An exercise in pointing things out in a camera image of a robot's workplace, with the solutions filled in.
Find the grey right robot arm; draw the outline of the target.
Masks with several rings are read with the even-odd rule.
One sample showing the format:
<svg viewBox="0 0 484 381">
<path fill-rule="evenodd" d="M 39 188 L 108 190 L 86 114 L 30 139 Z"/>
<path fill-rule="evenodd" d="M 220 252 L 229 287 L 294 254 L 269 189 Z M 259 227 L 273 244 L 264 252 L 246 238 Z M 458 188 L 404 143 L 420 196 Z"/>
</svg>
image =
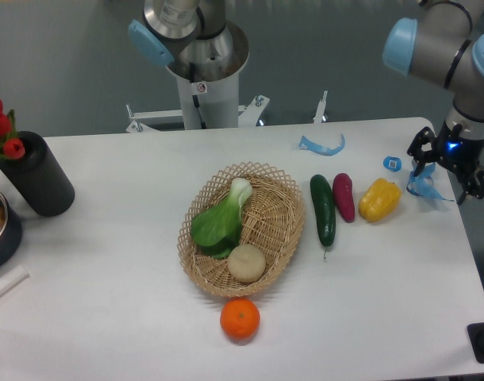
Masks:
<svg viewBox="0 0 484 381">
<path fill-rule="evenodd" d="M 383 63 L 403 75 L 414 75 L 453 93 L 452 106 L 438 133 L 424 127 L 407 153 L 414 176 L 429 163 L 450 171 L 465 197 L 484 197 L 484 33 L 471 41 L 484 18 L 484 1 L 421 1 L 424 18 L 402 18 L 387 37 Z"/>
</svg>

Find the grey robot base arm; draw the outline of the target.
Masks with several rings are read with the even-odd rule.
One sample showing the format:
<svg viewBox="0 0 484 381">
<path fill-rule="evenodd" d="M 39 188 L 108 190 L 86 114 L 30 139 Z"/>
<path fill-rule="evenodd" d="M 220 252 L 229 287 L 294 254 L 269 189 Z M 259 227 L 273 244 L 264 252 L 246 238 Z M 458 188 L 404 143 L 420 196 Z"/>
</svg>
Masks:
<svg viewBox="0 0 484 381">
<path fill-rule="evenodd" d="M 248 39 L 226 17 L 225 1 L 146 1 L 129 38 L 151 63 L 192 83 L 235 75 L 248 61 Z"/>
</svg>

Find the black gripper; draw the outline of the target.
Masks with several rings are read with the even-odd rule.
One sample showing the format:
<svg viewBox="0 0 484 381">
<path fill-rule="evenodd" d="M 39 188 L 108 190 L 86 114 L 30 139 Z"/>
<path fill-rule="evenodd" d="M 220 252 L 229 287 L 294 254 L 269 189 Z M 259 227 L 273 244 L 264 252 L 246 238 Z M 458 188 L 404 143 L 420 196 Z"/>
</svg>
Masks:
<svg viewBox="0 0 484 381">
<path fill-rule="evenodd" d="M 462 187 L 456 199 L 461 205 L 467 196 L 484 197 L 484 165 L 479 157 L 484 149 L 484 122 L 444 120 L 436 136 L 424 127 L 413 138 L 407 154 L 413 158 L 413 175 L 420 175 L 429 163 L 438 163 L 453 173 Z"/>
</svg>

